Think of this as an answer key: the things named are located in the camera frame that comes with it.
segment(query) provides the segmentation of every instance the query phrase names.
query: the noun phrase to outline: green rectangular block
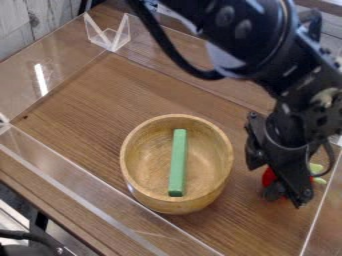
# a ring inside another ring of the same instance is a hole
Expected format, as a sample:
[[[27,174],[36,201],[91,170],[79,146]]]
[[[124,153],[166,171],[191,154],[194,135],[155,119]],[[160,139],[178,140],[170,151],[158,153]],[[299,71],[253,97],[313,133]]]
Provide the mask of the green rectangular block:
[[[168,195],[184,196],[187,168],[187,130],[174,130],[171,168],[168,179]]]

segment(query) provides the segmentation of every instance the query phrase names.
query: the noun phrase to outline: wooden bowl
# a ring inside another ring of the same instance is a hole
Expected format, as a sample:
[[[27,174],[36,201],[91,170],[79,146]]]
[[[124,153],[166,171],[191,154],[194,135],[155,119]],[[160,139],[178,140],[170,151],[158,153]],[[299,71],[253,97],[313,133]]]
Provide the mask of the wooden bowl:
[[[174,129],[188,131],[186,195],[168,196]],[[128,189],[156,212],[187,214],[219,196],[233,166],[233,147],[222,130],[188,115],[166,115],[140,124],[124,140],[120,165]]]

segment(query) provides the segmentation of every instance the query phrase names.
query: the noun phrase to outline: bowl rim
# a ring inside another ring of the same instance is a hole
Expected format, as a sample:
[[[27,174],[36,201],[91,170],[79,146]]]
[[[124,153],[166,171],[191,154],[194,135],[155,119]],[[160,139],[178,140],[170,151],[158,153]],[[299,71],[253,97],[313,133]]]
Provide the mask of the bowl rim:
[[[155,196],[151,191],[148,191],[148,189],[146,189],[131,177],[130,172],[128,172],[128,168],[126,165],[126,161],[124,161],[124,157],[127,154],[127,145],[132,139],[132,137],[136,135],[138,131],[147,125],[150,125],[152,122],[163,120],[163,119],[168,119],[168,118],[187,118],[195,121],[199,121],[202,123],[204,123],[219,135],[219,137],[222,138],[225,145],[229,149],[229,166],[227,166],[227,172],[225,175],[225,178],[222,179],[221,182],[218,182],[218,184],[215,185],[215,187],[211,189],[211,191],[208,191],[207,194],[200,195],[200,196],[191,196],[191,197],[170,197],[170,196]],[[122,145],[122,149],[120,149],[120,168],[122,168],[122,173],[123,173],[123,177],[126,180],[127,185],[132,186],[135,190],[139,191],[139,193],[142,193],[144,196],[150,197],[154,200],[158,201],[163,201],[163,202],[168,202],[168,203],[179,203],[179,202],[187,202],[187,201],[194,201],[198,200],[203,197],[206,197],[208,194],[211,194],[214,191],[217,191],[221,186],[226,183],[227,178],[230,176],[230,172],[233,169],[233,163],[234,163],[234,151],[233,151],[233,145],[230,142],[230,139],[226,135],[226,133],[222,131],[222,129],[210,121],[207,121],[206,119],[192,116],[192,115],[187,115],[187,114],[168,114],[168,115],[162,115],[162,116],[156,116],[148,120],[146,120],[142,124],[139,124],[135,129],[130,132],[130,134],[127,135],[123,145]]]

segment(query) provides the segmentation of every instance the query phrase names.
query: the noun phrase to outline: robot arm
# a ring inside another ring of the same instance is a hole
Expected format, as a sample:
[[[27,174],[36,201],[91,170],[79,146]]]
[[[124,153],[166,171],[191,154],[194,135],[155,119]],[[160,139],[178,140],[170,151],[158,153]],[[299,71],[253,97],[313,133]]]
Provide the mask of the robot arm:
[[[247,165],[254,170],[267,164],[274,171],[266,199],[286,196],[295,207],[306,204],[314,196],[310,157],[323,146],[327,173],[327,138],[342,133],[342,73],[319,45],[321,13],[298,15],[291,0],[160,0],[207,40],[215,70],[202,71],[176,52],[140,1],[127,2],[182,69],[208,80],[250,79],[277,99],[270,116],[247,117]]]

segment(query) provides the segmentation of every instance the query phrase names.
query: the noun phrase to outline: black cable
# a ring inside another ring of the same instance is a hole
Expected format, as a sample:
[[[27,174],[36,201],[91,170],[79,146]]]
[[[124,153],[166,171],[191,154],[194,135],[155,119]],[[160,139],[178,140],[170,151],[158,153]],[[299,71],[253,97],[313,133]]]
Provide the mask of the black cable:
[[[0,237],[3,238],[8,238],[8,239],[15,239],[15,240],[31,240],[35,242],[39,242],[41,244],[44,244],[51,251],[54,252],[55,255],[58,254],[58,250],[54,246],[54,244],[50,242],[50,240],[41,236],[37,236],[35,234],[23,232],[23,231],[12,231],[12,230],[4,230],[0,229]]]
[[[314,177],[314,178],[325,176],[333,170],[334,165],[335,165],[335,153],[334,153],[334,150],[333,150],[333,147],[331,147],[329,141],[326,141],[323,143],[323,147],[325,147],[326,154],[329,157],[329,167],[325,172],[311,175],[311,177]]]
[[[136,15],[139,16],[147,30],[150,31],[156,43],[159,44],[166,55],[174,61],[174,63],[192,76],[204,80],[219,80],[225,76],[217,70],[203,71],[194,67],[188,61],[179,54],[172,42],[170,41],[164,30],[162,29],[154,15],[148,11],[144,3],[139,0],[127,0],[127,3]]]

